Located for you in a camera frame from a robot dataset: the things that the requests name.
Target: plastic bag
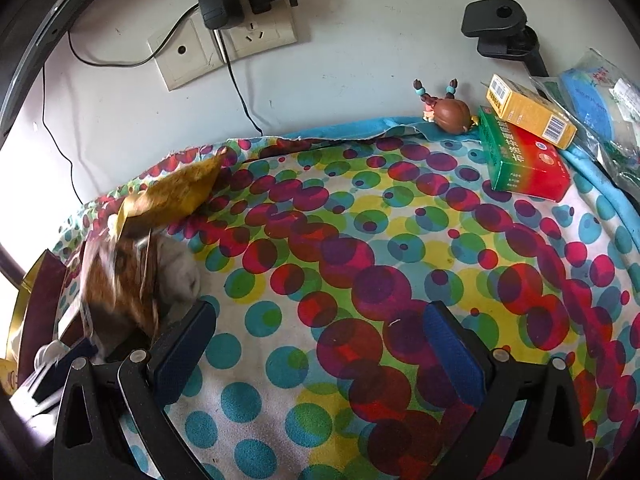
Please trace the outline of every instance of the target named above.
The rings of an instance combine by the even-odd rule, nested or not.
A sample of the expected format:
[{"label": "plastic bag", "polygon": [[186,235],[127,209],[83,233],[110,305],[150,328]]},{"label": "plastic bag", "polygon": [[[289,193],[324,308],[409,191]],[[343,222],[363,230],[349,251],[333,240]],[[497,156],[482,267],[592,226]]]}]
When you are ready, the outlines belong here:
[{"label": "plastic bag", "polygon": [[638,86],[593,49],[558,77],[531,79],[578,127],[574,144],[640,202]]},{"label": "plastic bag", "polygon": [[151,342],[158,338],[157,246],[157,235],[151,233],[142,240],[107,237],[86,243],[80,282],[82,325],[101,358],[136,328]]}]

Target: white wall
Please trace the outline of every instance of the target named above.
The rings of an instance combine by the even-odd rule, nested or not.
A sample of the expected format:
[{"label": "white wall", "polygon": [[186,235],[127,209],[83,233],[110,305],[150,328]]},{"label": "white wall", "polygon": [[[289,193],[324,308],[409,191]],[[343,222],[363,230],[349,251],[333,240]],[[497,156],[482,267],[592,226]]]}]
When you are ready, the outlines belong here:
[{"label": "white wall", "polygon": [[[96,0],[74,27],[81,53],[139,60],[146,40],[196,0]],[[412,81],[441,93],[453,77],[459,96],[482,102],[494,71],[526,80],[519,64],[481,58],[460,23],[474,0],[300,0],[300,43],[240,60],[239,85],[265,133],[280,134],[374,116],[421,114]],[[550,72],[592,46],[640,80],[640,52],[607,0],[518,0],[538,32]],[[13,214],[0,240],[28,266],[76,207],[68,164],[40,126],[38,79],[0,153],[0,186]],[[34,131],[33,123],[38,127]],[[154,63],[91,68],[61,41],[47,62],[47,123],[74,161],[85,200],[139,174],[170,150],[253,136],[225,70],[167,92]],[[48,208],[47,218],[37,211]]]}]

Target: colorful bedsheet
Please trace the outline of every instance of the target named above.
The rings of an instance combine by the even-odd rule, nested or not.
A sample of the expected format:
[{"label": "colorful bedsheet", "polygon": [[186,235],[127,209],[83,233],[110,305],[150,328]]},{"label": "colorful bedsheet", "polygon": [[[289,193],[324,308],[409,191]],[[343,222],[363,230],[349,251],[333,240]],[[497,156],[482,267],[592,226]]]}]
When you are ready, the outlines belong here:
[{"label": "colorful bedsheet", "polygon": [[[364,141],[225,145],[210,199],[168,229],[199,261],[219,315],[166,408],[213,479],[426,478],[473,413],[422,333],[434,300],[489,348],[566,360],[596,445],[594,478],[620,451],[640,403],[640,256],[580,174],[559,204],[495,192],[476,140],[402,126]],[[77,269],[82,239],[106,229],[125,194],[215,149],[173,155],[90,204],[56,253]],[[140,469],[157,477],[124,427]]]}]

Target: electrical outlet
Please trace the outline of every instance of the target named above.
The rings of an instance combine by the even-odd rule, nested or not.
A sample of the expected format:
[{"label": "electrical outlet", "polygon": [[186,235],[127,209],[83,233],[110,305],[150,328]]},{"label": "electrical outlet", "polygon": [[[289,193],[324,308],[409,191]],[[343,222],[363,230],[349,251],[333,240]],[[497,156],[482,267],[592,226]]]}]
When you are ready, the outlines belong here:
[{"label": "electrical outlet", "polygon": [[262,14],[251,12],[249,0],[240,0],[244,10],[244,22],[234,28],[222,30],[229,57],[252,56],[271,48],[295,43],[293,15],[289,0],[271,3],[271,10]]},{"label": "electrical outlet", "polygon": [[[272,2],[271,10],[263,14],[252,13],[249,0],[240,1],[244,9],[244,22],[237,27],[220,31],[230,60],[252,56],[298,40],[293,30],[289,0]],[[173,24],[167,26],[149,38],[148,44],[152,52],[166,38],[172,26]],[[195,11],[175,31],[156,56],[156,64],[169,92],[225,65],[213,34],[205,27],[199,11]]]},{"label": "electrical outlet", "polygon": [[[151,51],[162,43],[171,27],[156,32],[148,40]],[[164,49],[156,56],[156,64],[169,92],[212,70],[224,66],[213,37],[205,27],[200,12],[175,31]]]}]

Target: blue pad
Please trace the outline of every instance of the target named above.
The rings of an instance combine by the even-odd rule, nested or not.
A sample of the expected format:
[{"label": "blue pad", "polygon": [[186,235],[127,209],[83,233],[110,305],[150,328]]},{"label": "blue pad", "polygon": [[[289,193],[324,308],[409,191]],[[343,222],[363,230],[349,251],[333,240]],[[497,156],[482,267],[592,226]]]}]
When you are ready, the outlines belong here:
[{"label": "blue pad", "polygon": [[447,320],[433,303],[424,309],[422,325],[427,341],[460,400],[477,410],[486,394],[484,373],[450,325],[452,322],[457,320]]},{"label": "blue pad", "polygon": [[[172,341],[175,334],[172,333],[173,330],[169,330],[167,340],[174,344],[170,346],[164,361],[153,374],[154,399],[158,406],[173,404],[178,400],[216,331],[216,309],[212,304],[198,300],[192,309],[197,309],[197,314],[177,340]],[[161,347],[163,343],[161,338],[154,348]]]}]

